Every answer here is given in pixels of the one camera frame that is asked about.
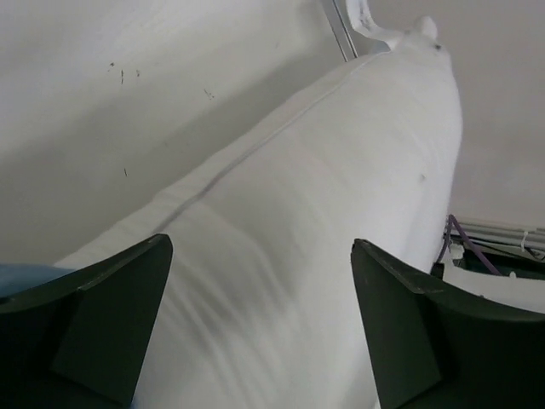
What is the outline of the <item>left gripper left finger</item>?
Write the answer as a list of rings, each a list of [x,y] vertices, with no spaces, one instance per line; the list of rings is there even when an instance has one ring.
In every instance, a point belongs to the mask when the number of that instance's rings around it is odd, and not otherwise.
[[[129,408],[173,257],[160,233],[1,298],[3,408]]]

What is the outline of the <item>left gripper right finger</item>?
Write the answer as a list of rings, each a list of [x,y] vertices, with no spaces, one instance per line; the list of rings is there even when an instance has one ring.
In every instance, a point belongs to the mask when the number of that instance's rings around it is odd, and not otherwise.
[[[543,407],[543,314],[447,284],[364,239],[351,264],[381,407]]]

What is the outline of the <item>blue pillowcase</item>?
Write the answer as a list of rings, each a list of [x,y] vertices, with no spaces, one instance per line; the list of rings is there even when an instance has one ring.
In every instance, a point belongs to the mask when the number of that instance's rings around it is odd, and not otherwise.
[[[49,265],[2,264],[0,267],[1,298],[10,297],[72,272],[73,269]]]

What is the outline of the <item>white pillow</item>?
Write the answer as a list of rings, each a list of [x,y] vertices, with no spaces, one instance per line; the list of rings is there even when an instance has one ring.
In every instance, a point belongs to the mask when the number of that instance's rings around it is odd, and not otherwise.
[[[353,241],[429,269],[461,138],[450,55],[422,17],[67,256],[172,240],[135,406],[378,407]]]

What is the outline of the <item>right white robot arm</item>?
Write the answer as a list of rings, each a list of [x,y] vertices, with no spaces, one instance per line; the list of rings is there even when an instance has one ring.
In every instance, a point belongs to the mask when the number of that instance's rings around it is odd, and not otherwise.
[[[544,313],[544,281],[527,279],[511,271],[508,276],[472,272],[455,265],[449,250],[436,263],[443,281],[476,296],[511,307]]]

